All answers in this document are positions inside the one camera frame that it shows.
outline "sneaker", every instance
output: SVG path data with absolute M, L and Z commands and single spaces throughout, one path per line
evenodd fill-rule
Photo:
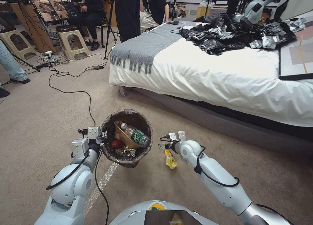
M 15 79 L 10 79 L 12 82 L 20 82 L 20 83 L 23 83 L 23 84 L 25 84 L 25 83 L 28 83 L 28 82 L 30 82 L 30 79 L 29 78 L 27 78 L 27 79 L 25 79 L 25 80 L 23 80 L 23 81 L 19 81 L 19 80 L 15 80 Z
M 0 87 L 0 97 L 3 98 L 8 95 L 10 95 L 10 93 L 7 90 L 4 90 L 3 88 Z
M 98 49 L 99 46 L 100 44 L 98 43 L 98 41 L 97 42 L 92 41 L 90 50 L 95 51 Z
M 89 40 L 84 39 L 84 41 L 85 41 L 85 44 L 86 44 L 87 47 L 88 47 L 88 46 L 91 46 L 91 41 L 90 41 L 90 39 L 89 39 Z

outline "white bottle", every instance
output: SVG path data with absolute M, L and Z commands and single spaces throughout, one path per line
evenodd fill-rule
M 126 135 L 136 142 L 140 147 L 146 148 L 150 144 L 150 138 L 133 126 L 129 126 L 126 123 L 121 124 L 121 128 L 124 130 Z

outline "trash can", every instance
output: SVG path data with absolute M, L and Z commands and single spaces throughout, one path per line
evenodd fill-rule
M 128 125 L 134 126 L 143 133 L 145 133 L 150 138 L 150 144 L 146 148 L 136 149 L 135 156 L 129 158 L 127 156 L 122 156 L 117 154 L 115 151 L 111 151 L 112 142 L 115 140 L 115 125 L 114 122 L 123 121 Z M 108 144 L 102 146 L 102 152 L 107 157 L 107 159 L 120 164 L 121 166 L 127 168 L 134 168 L 140 159 L 142 159 L 151 149 L 153 132 L 149 121 L 140 113 L 133 109 L 124 109 L 115 112 L 107 117 L 101 126 L 101 131 L 107 131 Z

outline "brown paper bag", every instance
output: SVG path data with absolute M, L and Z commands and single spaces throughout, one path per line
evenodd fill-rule
M 115 138 L 123 141 L 124 144 L 126 144 L 126 146 L 128 148 L 132 148 L 132 149 L 140 148 L 140 146 L 136 142 L 134 142 L 131 138 L 129 138 L 125 134 L 125 132 L 121 129 L 121 124 L 122 123 L 123 123 L 122 121 L 114 122 L 114 125 L 115 125 Z

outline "bed frame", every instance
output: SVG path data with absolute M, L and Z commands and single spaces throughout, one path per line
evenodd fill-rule
M 162 103 L 189 120 L 213 131 L 261 148 L 292 155 L 313 156 L 313 141 L 240 121 L 179 98 L 160 95 L 141 88 L 119 86 L 122 96 L 126 96 L 131 89 Z

